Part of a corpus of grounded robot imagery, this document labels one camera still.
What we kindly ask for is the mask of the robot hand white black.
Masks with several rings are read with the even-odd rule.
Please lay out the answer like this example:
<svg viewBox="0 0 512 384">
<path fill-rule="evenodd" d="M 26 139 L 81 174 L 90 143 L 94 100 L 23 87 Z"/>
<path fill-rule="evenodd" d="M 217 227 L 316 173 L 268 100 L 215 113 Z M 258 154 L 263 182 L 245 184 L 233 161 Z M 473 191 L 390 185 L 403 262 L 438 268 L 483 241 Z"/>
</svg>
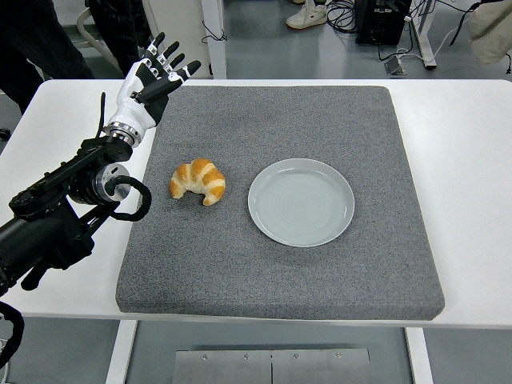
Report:
<svg viewBox="0 0 512 384">
<path fill-rule="evenodd" d="M 169 95 L 200 68 L 198 60 L 177 68 L 185 58 L 184 54 L 174 56 L 178 42 L 160 54 L 158 46 L 164 37 L 163 32 L 159 33 L 130 68 L 117 96 L 117 110 L 108 121 L 110 126 L 129 126 L 138 134 L 155 127 L 162 119 Z"/>
</svg>

